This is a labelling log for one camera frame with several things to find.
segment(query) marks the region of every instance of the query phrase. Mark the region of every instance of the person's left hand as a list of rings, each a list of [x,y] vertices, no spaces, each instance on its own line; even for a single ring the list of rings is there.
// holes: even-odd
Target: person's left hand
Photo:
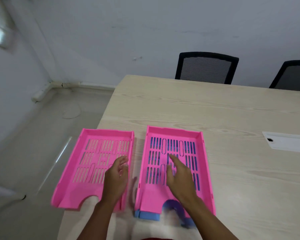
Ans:
[[[118,157],[104,175],[104,186],[101,200],[113,206],[120,199],[128,184],[129,168],[126,156]]]

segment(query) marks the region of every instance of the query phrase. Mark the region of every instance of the wooden table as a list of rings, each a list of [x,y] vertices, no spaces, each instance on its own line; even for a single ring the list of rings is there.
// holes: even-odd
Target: wooden table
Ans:
[[[127,75],[98,129],[135,132],[133,177],[147,125],[203,132],[216,215],[239,239],[300,239],[300,153],[273,150],[262,135],[300,134],[300,92]],[[66,211],[58,239],[76,239],[96,202]],[[153,222],[128,208],[112,214],[107,239],[200,239],[177,225],[174,212]]]

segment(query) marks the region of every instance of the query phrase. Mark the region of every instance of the white plastic panel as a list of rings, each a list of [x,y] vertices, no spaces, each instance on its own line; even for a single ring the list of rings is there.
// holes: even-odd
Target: white plastic panel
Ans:
[[[262,132],[272,149],[300,152],[300,135]]]

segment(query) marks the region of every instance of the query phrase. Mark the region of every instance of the black chair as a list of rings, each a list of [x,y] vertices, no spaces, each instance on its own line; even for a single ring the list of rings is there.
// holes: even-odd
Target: black chair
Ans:
[[[269,88],[300,91],[300,60],[285,61]]]
[[[180,53],[175,79],[231,84],[238,62],[237,57],[218,53]]]

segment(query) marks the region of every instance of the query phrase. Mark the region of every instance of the pink plastic tray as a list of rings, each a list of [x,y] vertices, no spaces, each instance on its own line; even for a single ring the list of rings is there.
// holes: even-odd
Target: pink plastic tray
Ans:
[[[191,169],[197,195],[215,215],[216,210],[202,132],[148,126],[136,195],[135,216],[159,220],[164,203],[171,202],[168,200],[176,200],[166,185],[166,166],[167,164],[172,165],[169,154],[178,157]],[[172,171],[176,173],[174,165],[172,165]],[[184,215],[189,219],[190,216],[187,212],[184,212]]]
[[[116,158],[127,155],[130,166],[133,141],[133,131],[83,129],[54,190],[51,204],[78,209],[87,197],[98,196],[100,200],[105,172]],[[115,211],[124,210],[126,194]]]

